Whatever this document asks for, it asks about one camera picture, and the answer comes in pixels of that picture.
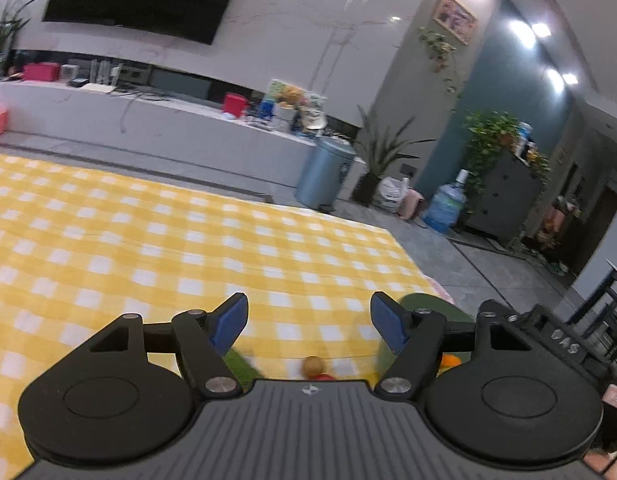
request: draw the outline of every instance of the blue container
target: blue container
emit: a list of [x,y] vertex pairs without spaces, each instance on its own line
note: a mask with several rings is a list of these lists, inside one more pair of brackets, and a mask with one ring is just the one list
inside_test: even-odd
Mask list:
[[308,157],[295,198],[311,209],[332,206],[355,159],[347,140],[319,137]]
[[431,200],[431,205],[421,217],[426,225],[440,233],[447,233],[451,225],[456,224],[466,203],[464,182],[467,176],[468,172],[462,170],[453,184],[439,186]]

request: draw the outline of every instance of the brown ball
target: brown ball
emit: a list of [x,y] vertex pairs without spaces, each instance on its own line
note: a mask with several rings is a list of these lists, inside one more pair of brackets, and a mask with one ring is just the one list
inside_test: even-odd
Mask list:
[[312,379],[318,375],[325,373],[326,366],[323,359],[311,355],[304,359],[302,363],[302,375],[306,379]]

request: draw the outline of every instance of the blue trash can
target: blue trash can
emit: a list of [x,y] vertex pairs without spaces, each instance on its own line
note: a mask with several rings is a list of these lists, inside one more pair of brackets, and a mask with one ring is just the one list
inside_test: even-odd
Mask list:
[[295,198],[311,209],[332,206],[354,159],[355,150],[347,140],[319,137],[304,167]]

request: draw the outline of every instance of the framed picture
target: framed picture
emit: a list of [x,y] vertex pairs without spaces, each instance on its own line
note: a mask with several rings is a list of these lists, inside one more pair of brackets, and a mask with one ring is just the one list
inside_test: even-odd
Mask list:
[[439,0],[432,19],[465,45],[477,27],[477,18],[457,0]]

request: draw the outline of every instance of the ceiling light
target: ceiling light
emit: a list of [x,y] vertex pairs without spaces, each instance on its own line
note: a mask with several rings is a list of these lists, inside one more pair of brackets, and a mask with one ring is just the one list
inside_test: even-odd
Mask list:
[[535,33],[532,28],[528,27],[528,23],[515,20],[514,22],[511,22],[511,30],[517,34],[521,44],[526,48],[533,48],[535,46],[535,42],[537,41],[535,38]]
[[577,81],[575,74],[563,74],[562,77],[563,77],[563,80],[568,85],[576,85],[579,82]]
[[546,25],[546,23],[534,23],[533,31],[535,32],[535,34],[537,34],[538,38],[546,38],[551,34],[550,29],[548,28],[548,25]]
[[550,82],[553,84],[553,88],[555,88],[555,92],[558,94],[563,91],[563,79],[562,76],[559,75],[559,72],[553,68],[549,68],[546,70],[546,75],[550,79]]

